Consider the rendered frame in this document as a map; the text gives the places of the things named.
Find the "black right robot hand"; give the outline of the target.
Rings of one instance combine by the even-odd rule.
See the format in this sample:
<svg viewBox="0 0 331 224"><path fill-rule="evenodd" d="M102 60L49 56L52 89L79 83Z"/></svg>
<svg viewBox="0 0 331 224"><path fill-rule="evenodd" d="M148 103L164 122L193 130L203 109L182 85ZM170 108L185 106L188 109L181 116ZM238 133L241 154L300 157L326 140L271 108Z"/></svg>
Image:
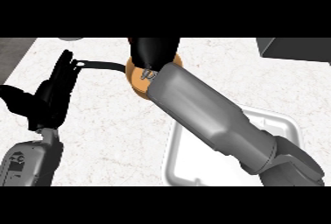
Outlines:
<svg viewBox="0 0 331 224"><path fill-rule="evenodd" d="M142 69L142 79L153 79L164 65L175 60L179 38L129 38L131 57Z"/></svg>

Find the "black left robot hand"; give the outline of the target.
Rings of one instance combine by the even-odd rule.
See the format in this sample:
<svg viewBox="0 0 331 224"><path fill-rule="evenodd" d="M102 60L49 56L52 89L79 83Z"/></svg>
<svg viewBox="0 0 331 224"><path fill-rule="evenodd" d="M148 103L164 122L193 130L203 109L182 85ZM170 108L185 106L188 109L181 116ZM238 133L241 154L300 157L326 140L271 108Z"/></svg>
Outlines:
<svg viewBox="0 0 331 224"><path fill-rule="evenodd" d="M42 82L34 94L18 87L0 85L0 98L8 109L27 118L32 131L43 128L57 130L67 119L71 92L82 71L77 63L73 52L65 50L51 77Z"/></svg>

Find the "white tray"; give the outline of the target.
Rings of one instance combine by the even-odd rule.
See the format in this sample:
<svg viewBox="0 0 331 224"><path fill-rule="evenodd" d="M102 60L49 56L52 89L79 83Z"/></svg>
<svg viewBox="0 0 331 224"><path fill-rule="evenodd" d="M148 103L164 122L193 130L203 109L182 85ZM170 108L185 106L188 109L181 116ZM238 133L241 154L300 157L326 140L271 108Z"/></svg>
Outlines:
<svg viewBox="0 0 331 224"><path fill-rule="evenodd" d="M305 148L296 120L281 113L241 105L252 124L272 135L287 138ZM173 122L164 151L162 178L167 186L262 186L238 160L215 151L203 140Z"/></svg>

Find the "dark grey panel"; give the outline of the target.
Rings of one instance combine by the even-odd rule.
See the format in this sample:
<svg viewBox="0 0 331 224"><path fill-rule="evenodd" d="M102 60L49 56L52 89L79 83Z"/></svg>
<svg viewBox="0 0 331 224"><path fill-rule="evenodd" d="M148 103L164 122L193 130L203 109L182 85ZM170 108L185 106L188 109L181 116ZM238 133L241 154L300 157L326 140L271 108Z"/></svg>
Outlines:
<svg viewBox="0 0 331 224"><path fill-rule="evenodd" d="M36 40L36 38L0 38L0 84L6 83Z"/></svg>

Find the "dark grey appliance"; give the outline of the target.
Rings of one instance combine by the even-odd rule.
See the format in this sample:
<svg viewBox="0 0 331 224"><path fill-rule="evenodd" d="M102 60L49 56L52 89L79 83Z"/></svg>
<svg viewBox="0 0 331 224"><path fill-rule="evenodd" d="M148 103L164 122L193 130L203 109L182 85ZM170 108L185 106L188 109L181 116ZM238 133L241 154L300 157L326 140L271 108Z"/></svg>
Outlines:
<svg viewBox="0 0 331 224"><path fill-rule="evenodd" d="M331 38L258 38L264 58L331 63Z"/></svg>

